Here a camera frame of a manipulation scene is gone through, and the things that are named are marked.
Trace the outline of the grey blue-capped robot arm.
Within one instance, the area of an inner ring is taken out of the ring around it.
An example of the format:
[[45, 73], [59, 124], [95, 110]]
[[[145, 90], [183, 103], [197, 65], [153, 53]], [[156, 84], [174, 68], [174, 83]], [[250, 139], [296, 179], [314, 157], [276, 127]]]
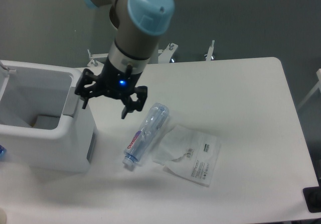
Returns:
[[160, 37], [170, 26], [174, 0], [84, 0], [90, 8], [109, 5], [116, 37], [99, 75], [85, 69], [75, 93], [84, 102], [99, 96], [119, 99], [122, 117], [141, 111], [147, 87], [137, 82], [155, 51]]

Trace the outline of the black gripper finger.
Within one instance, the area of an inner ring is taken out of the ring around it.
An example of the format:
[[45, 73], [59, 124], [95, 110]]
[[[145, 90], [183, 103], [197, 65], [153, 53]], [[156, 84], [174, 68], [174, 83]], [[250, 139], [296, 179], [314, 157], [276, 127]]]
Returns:
[[[125, 119], [128, 113], [133, 111], [142, 111], [145, 101], [147, 99], [147, 86], [134, 87], [132, 90], [121, 94], [121, 101], [124, 104], [124, 108], [121, 113], [121, 118]], [[133, 101], [131, 96], [136, 94], [137, 100]]]
[[95, 75], [89, 68], [85, 68], [77, 81], [75, 94], [83, 100], [82, 108], [86, 109], [88, 100], [107, 93], [106, 85], [101, 75]]

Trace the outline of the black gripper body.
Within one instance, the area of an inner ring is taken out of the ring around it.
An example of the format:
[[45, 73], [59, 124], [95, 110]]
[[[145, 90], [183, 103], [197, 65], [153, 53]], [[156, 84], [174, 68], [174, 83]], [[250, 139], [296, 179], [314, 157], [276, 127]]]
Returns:
[[143, 94], [137, 93], [135, 86], [142, 73], [125, 75], [112, 65], [109, 58], [99, 74], [99, 94], [113, 99], [127, 99], [136, 93], [138, 101], [143, 100]]

